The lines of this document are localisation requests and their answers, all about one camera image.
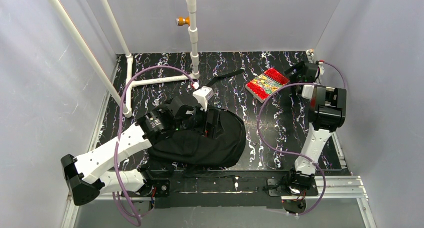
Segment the black mounting plate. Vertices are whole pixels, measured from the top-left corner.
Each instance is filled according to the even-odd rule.
[[[277,179],[268,179],[266,184],[268,186],[275,186],[280,183],[280,180]],[[294,199],[297,197],[293,194],[290,194],[285,189],[277,188],[277,189],[269,189],[268,194],[271,197],[282,197],[282,196],[293,196]],[[318,196],[317,184],[315,183],[315,179],[312,181],[312,187],[306,191],[307,197]]]

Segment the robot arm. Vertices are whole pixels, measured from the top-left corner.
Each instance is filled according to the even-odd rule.
[[[120,137],[118,162],[168,138],[175,130],[201,125],[202,120],[197,120],[194,114],[199,104],[200,110],[206,112],[212,95],[213,90],[204,86],[193,96],[176,97],[138,118]],[[85,154],[62,157],[63,176],[75,205],[87,204],[103,193],[121,191],[115,172],[108,171],[114,166],[117,142],[115,137]],[[137,192],[146,183],[146,178],[137,169],[119,174],[128,191]]]
[[[294,169],[285,180],[285,186],[293,193],[309,190],[315,177],[315,166],[327,140],[343,125],[346,117],[346,90],[321,85],[304,87],[302,96],[310,98],[308,111],[309,132],[302,154],[310,157],[312,162],[304,157],[298,157]]]

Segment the colorful book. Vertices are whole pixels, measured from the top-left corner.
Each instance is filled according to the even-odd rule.
[[[255,77],[245,85],[246,89],[253,94],[260,102],[264,102],[269,96],[274,94],[279,88],[286,85],[289,79],[281,75],[274,68],[270,68],[263,74]]]

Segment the gray wall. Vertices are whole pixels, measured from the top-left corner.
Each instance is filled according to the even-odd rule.
[[[0,24],[0,224],[58,227],[68,194],[60,158],[87,150],[106,90],[47,0],[0,0]],[[114,59],[99,59],[108,75]]]
[[[130,52],[191,51],[185,0],[108,0]],[[197,0],[199,51],[306,50],[340,0]],[[87,0],[115,53],[124,53],[100,0]]]
[[[378,227],[423,226],[423,1],[341,0],[316,47],[347,78],[339,135]]]

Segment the brass fitting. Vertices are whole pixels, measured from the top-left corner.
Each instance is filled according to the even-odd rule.
[[[190,17],[177,17],[175,22],[177,23],[178,26],[183,26],[184,24],[187,24],[188,26],[190,26]]]

